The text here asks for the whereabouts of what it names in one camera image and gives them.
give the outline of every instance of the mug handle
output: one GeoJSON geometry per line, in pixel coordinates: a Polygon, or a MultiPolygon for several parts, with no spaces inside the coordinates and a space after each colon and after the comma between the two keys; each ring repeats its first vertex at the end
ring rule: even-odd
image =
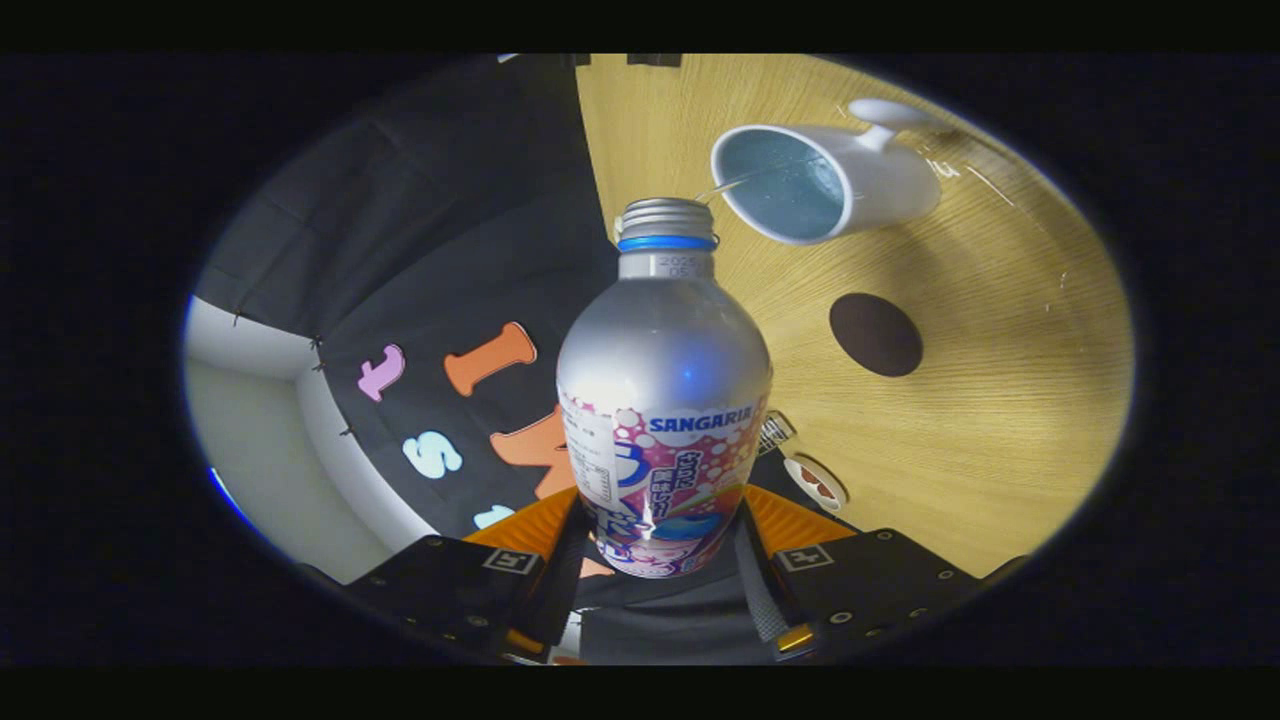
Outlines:
{"type": "Polygon", "coordinates": [[[873,152],[883,152],[893,137],[904,129],[947,131],[950,126],[933,115],[891,100],[863,97],[849,104],[849,111],[872,124],[872,129],[854,140],[873,152]]]}

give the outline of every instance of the pink letter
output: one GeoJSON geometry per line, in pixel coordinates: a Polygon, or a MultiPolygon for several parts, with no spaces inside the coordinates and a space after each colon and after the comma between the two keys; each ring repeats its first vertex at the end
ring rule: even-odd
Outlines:
{"type": "Polygon", "coordinates": [[[374,368],[366,360],[360,366],[361,377],[356,380],[360,391],[371,397],[374,402],[381,402],[381,391],[390,387],[392,383],[404,374],[404,351],[398,345],[388,345],[383,348],[383,352],[387,354],[387,361],[374,368]]]}

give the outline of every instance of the bottle label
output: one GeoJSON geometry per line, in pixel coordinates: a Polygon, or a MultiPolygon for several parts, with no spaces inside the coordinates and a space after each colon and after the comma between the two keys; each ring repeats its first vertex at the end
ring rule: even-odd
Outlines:
{"type": "Polygon", "coordinates": [[[609,411],[561,391],[570,464],[611,565],[667,578],[710,560],[751,473],[767,398],[609,411]]]}

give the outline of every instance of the orange letter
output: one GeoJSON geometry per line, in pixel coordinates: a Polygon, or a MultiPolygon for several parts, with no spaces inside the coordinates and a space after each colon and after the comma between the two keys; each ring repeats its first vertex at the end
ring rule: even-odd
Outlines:
{"type": "Polygon", "coordinates": [[[564,420],[559,404],[556,410],[527,428],[513,433],[493,433],[489,445],[508,465],[547,465],[547,475],[538,483],[538,500],[573,487],[573,469],[568,464],[564,447],[564,420]]]}
{"type": "Polygon", "coordinates": [[[476,383],[516,363],[538,359],[538,350],[520,323],[507,323],[502,333],[466,355],[445,355],[444,374],[462,397],[471,397],[476,383]]]}

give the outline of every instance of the sangaria logo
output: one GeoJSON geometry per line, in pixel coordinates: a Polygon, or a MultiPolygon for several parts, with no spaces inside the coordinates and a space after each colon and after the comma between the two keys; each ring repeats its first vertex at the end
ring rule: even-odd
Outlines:
{"type": "Polygon", "coordinates": [[[741,407],[739,410],[730,410],[728,413],[716,413],[713,415],[685,416],[685,418],[650,418],[649,432],[691,433],[698,430],[709,430],[712,428],[723,428],[749,419],[754,409],[755,409],[754,406],[748,405],[746,407],[741,407]]]}

